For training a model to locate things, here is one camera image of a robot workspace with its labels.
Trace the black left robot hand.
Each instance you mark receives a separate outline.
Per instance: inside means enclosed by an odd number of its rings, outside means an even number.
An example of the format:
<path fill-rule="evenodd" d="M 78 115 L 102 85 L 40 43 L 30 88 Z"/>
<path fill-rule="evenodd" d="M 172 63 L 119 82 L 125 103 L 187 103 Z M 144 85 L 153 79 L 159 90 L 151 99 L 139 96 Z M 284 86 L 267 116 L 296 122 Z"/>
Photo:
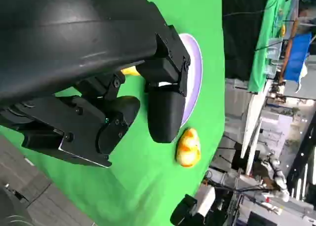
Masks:
<path fill-rule="evenodd" d="M 152 139 L 181 127 L 190 56 L 148 0 L 0 0 L 0 124 L 24 148 L 107 168 L 140 109 L 118 96 L 124 68 L 146 80 Z"/>

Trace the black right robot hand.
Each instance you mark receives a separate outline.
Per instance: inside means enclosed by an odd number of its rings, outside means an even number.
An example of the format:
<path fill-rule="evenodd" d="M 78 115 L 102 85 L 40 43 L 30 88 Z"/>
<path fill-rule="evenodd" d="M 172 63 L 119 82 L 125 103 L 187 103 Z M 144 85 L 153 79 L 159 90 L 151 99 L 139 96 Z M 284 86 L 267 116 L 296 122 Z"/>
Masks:
<path fill-rule="evenodd" d="M 186 194 L 172 212 L 170 222 L 174 226 L 203 226 L 204 216 L 196 211 L 197 206 L 198 201 Z"/>

